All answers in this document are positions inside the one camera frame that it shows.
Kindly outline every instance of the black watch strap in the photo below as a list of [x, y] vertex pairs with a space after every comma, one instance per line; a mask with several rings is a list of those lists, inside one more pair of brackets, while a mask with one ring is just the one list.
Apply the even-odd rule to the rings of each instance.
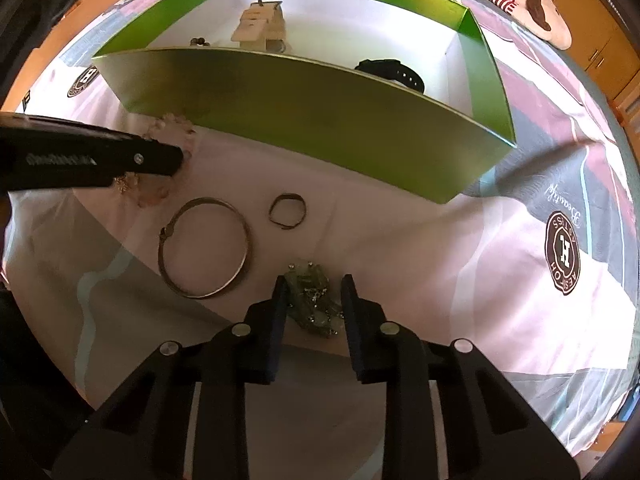
[[365, 59], [358, 63], [356, 70], [391, 81], [398, 81], [411, 90], [424, 93], [422, 78], [397, 59]]

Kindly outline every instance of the black tool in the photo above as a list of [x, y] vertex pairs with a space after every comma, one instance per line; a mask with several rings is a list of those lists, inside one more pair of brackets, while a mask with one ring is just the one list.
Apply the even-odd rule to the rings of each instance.
[[182, 150], [62, 119], [0, 113], [0, 191], [107, 187], [127, 171], [172, 175]]
[[[341, 293], [357, 378], [387, 383], [383, 480], [580, 478], [551, 430], [472, 343], [421, 341], [358, 297], [351, 276]], [[193, 480], [248, 480], [244, 384], [276, 376], [288, 295], [279, 277], [270, 300], [210, 342], [165, 342], [73, 437], [54, 480], [181, 478], [196, 382]]]
[[89, 418], [54, 464], [55, 480], [182, 478], [191, 403], [201, 382], [193, 480], [249, 478], [244, 384], [276, 376], [287, 283], [249, 307], [244, 322], [188, 348], [168, 341]]
[[[358, 297], [350, 275], [341, 296], [358, 380], [387, 384], [382, 480], [580, 478], [551, 430], [471, 342], [422, 341], [388, 322], [379, 304]], [[442, 442], [436, 440], [433, 388]], [[438, 470], [444, 452], [447, 474]]]

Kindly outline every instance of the logo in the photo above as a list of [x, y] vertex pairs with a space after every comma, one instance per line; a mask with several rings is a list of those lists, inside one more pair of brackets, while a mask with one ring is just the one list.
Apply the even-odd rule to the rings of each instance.
[[580, 211], [558, 192], [558, 184], [549, 184], [549, 187], [546, 188], [545, 195], [548, 202], [553, 202], [556, 205], [564, 207], [571, 215], [571, 222], [576, 228], [580, 228]]
[[95, 66], [91, 65], [78, 76], [78, 79], [76, 79], [71, 85], [71, 88], [66, 93], [66, 96], [77, 96], [80, 92], [84, 91], [92, 82], [94, 82], [94, 79], [99, 75], [100, 72], [98, 72], [98, 69]]
[[97, 166], [95, 160], [88, 155], [34, 155], [29, 153], [26, 157], [30, 166]]
[[580, 249], [574, 226], [562, 211], [546, 221], [545, 256], [554, 285], [567, 296], [580, 277]]

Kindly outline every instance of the metal bangle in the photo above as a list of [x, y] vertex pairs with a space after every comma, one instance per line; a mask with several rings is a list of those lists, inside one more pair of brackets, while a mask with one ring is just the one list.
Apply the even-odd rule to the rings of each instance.
[[[295, 224], [283, 224], [273, 218], [273, 210], [283, 200], [295, 200], [296, 202], [300, 202], [302, 204], [302, 207], [303, 207], [302, 217]], [[294, 229], [298, 227], [300, 224], [302, 224], [303, 221], [305, 221], [305, 218], [306, 218], [306, 202], [305, 202], [305, 199], [302, 198], [297, 193], [283, 193], [281, 195], [278, 195], [275, 198], [275, 200], [271, 203], [271, 207], [269, 208], [269, 221], [279, 226], [283, 231], [288, 231], [290, 229]]]
[[[229, 278], [226, 281], [226, 283], [224, 283], [222, 286], [219, 286], [216, 290], [212, 292], [208, 292], [207, 294], [203, 294], [199, 296], [197, 294], [191, 294], [190, 292], [187, 292], [181, 289], [169, 277], [169, 274], [166, 272], [166, 267], [164, 266], [164, 242], [174, 234], [175, 223], [178, 221], [178, 218], [180, 218], [181, 215], [183, 215], [186, 211], [188, 211], [192, 207], [196, 207], [203, 204], [219, 205], [219, 206], [225, 207], [226, 209], [229, 209], [229, 211], [231, 211], [236, 215], [236, 218], [239, 219], [240, 223], [242, 224], [242, 229], [244, 230], [244, 255], [242, 256], [242, 260], [240, 261], [240, 265], [238, 266], [238, 269], [236, 270], [236, 272], [234, 272], [231, 278]], [[180, 296], [189, 298], [190, 300], [206, 300], [207, 298], [212, 298], [213, 296], [220, 294], [224, 290], [230, 288], [232, 285], [237, 285], [241, 276], [244, 275], [244, 272], [251, 260], [253, 243], [252, 243], [251, 229], [249, 228], [249, 224], [246, 222], [242, 214], [235, 207], [217, 198], [204, 196], [201, 198], [195, 198], [194, 200], [190, 200], [189, 202], [187, 202], [178, 210], [178, 212], [174, 215], [174, 217], [171, 218], [171, 221], [165, 227], [160, 229], [159, 238], [160, 238], [160, 241], [158, 243], [158, 267], [160, 269], [160, 275], [162, 276], [162, 278], [164, 279], [164, 282], [172, 291], [174, 291], [176, 294], [180, 294]]]

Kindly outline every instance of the wooden floor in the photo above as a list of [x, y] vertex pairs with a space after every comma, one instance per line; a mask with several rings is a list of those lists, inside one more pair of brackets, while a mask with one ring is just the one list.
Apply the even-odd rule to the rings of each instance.
[[67, 11], [65, 17], [53, 28], [42, 46], [35, 49], [27, 58], [0, 109], [15, 111], [29, 88], [60, 51], [89, 23], [117, 1], [119, 0], [79, 0], [75, 6]]

